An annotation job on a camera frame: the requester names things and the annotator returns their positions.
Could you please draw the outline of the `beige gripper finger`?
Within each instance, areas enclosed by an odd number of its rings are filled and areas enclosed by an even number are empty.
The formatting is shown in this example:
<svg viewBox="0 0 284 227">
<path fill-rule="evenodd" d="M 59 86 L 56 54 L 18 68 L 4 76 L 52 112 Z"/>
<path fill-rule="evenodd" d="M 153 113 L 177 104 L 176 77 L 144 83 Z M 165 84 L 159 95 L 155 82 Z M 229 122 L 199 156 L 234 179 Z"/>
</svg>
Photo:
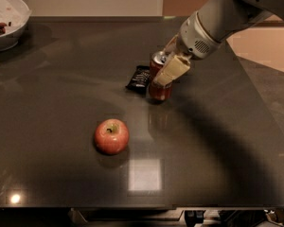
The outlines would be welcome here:
<svg viewBox="0 0 284 227">
<path fill-rule="evenodd" d="M 181 77 L 190 69 L 190 56 L 171 53 L 164 66 L 154 77 L 153 81 L 159 86 L 165 87 Z"/>
<path fill-rule="evenodd" d="M 176 49 L 176 42 L 177 42 L 178 36 L 173 36 L 170 41 L 165 45 L 163 51 L 165 54 L 170 54 Z"/>
</svg>

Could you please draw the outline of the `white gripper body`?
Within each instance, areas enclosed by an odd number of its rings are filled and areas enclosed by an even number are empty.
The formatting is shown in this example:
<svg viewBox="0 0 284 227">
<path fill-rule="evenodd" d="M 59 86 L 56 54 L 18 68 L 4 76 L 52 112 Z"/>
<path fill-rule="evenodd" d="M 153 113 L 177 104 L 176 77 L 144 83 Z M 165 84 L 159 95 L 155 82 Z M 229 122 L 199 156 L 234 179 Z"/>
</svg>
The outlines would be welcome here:
<svg viewBox="0 0 284 227">
<path fill-rule="evenodd" d="M 221 12 L 195 11 L 181 25 L 176 46 L 193 60 L 203 60 L 220 48 L 226 38 L 224 26 Z"/>
</svg>

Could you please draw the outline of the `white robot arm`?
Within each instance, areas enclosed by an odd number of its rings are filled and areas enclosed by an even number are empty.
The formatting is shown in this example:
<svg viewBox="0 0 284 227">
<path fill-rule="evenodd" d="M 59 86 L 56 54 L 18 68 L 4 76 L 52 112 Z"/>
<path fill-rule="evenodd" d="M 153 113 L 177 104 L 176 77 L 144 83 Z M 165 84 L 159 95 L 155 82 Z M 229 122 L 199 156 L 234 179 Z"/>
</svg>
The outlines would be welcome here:
<svg viewBox="0 0 284 227">
<path fill-rule="evenodd" d="M 231 35 L 272 15 L 284 22 L 284 0 L 208 0 L 165 46 L 168 57 L 154 83 L 172 83 L 190 69 L 192 60 L 207 58 Z"/>
</svg>

